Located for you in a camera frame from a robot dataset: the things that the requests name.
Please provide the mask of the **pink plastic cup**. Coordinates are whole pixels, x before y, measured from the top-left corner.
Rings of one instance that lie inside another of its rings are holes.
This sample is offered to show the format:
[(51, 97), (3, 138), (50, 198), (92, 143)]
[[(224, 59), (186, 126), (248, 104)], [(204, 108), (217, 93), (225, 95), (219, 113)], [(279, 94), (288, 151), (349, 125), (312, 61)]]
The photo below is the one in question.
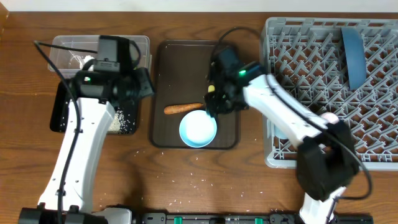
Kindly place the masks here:
[(321, 114), (320, 117), (323, 118), (327, 123), (336, 124), (339, 122), (337, 115), (331, 112), (325, 112)]

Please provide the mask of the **white paper napkin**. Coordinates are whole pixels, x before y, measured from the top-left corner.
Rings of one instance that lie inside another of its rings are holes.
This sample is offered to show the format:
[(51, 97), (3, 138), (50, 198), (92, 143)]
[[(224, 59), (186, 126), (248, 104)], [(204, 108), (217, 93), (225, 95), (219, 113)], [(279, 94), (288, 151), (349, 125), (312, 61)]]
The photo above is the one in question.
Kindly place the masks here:
[(93, 60), (93, 59), (94, 59), (94, 57), (92, 57), (92, 56), (90, 56), (90, 55), (87, 55), (87, 56), (85, 56), (84, 58), (83, 58), (83, 57), (80, 57), (80, 58), (79, 58), (80, 69), (82, 70), (83, 67), (85, 66), (85, 64), (86, 64), (87, 62), (89, 62), (90, 60)]

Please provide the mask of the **orange brown food piece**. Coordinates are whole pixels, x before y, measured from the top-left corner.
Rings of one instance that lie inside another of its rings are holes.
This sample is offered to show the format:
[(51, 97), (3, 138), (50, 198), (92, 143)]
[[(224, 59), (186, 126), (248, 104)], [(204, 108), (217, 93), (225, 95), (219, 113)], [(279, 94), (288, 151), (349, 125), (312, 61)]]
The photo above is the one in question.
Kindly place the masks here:
[(189, 103), (189, 104), (182, 104), (182, 105), (170, 105), (164, 108), (165, 114), (177, 114), (183, 113), (187, 111), (197, 110), (203, 106), (203, 103)]

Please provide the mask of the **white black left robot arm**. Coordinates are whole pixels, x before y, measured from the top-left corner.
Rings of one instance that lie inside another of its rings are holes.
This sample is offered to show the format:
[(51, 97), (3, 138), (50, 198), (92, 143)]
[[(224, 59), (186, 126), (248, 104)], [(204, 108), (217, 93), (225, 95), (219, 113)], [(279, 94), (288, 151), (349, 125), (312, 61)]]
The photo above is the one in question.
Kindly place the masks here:
[(22, 208), (19, 223), (134, 223), (130, 208), (116, 205), (93, 211), (96, 170), (115, 108), (155, 93), (142, 54), (128, 38), (101, 35), (96, 57), (66, 79), (46, 54), (69, 94), (68, 119), (51, 178), (35, 208)]

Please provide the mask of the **light blue bowl with rice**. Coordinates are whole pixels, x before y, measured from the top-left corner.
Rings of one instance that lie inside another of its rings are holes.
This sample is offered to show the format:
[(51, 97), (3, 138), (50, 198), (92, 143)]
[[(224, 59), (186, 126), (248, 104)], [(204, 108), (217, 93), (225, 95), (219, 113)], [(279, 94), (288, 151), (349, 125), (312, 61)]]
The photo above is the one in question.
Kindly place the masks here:
[(217, 133), (216, 119), (206, 111), (195, 110), (187, 113), (179, 125), (180, 139), (190, 147), (201, 148), (209, 145)]

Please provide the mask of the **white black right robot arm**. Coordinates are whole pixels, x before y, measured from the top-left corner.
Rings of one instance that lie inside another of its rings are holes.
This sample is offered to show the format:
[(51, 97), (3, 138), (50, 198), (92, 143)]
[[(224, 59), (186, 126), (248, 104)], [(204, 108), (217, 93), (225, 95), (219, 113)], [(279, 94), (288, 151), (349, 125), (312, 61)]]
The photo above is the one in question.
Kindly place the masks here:
[(366, 166), (355, 154), (350, 128), (311, 112), (285, 91), (259, 62), (243, 63), (219, 38), (211, 52), (204, 96), (212, 117), (254, 108), (297, 150), (296, 177), (305, 192), (299, 216), (304, 223), (331, 223), (340, 200), (364, 200), (373, 191)]

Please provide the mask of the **yellow plastic spoon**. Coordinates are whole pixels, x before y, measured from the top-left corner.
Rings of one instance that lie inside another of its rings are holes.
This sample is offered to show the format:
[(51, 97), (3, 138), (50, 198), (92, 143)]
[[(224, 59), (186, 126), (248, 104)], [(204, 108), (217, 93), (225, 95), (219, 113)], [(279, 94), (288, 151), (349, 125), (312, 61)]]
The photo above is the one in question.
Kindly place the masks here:
[(210, 85), (208, 87), (208, 93), (213, 92), (215, 90), (215, 87), (213, 85)]

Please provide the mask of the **light blue plastic cup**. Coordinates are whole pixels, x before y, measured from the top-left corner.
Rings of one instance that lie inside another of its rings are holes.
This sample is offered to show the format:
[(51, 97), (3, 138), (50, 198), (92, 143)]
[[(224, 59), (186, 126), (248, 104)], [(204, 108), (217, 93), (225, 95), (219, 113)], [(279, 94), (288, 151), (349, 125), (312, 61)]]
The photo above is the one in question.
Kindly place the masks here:
[(280, 129), (281, 126), (285, 126), (285, 121), (278, 119), (277, 121), (273, 121), (272, 124), (274, 125), (274, 135), (276, 137), (278, 137), (279, 139), (288, 139), (283, 130)]

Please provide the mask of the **dark blue plate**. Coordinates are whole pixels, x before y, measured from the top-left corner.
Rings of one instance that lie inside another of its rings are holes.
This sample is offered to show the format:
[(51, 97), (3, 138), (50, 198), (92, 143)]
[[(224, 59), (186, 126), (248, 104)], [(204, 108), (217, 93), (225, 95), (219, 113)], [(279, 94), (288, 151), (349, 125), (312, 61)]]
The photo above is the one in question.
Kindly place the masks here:
[(363, 40), (359, 32), (352, 27), (342, 27), (341, 34), (345, 48), (349, 89), (360, 88), (366, 80), (366, 60)]

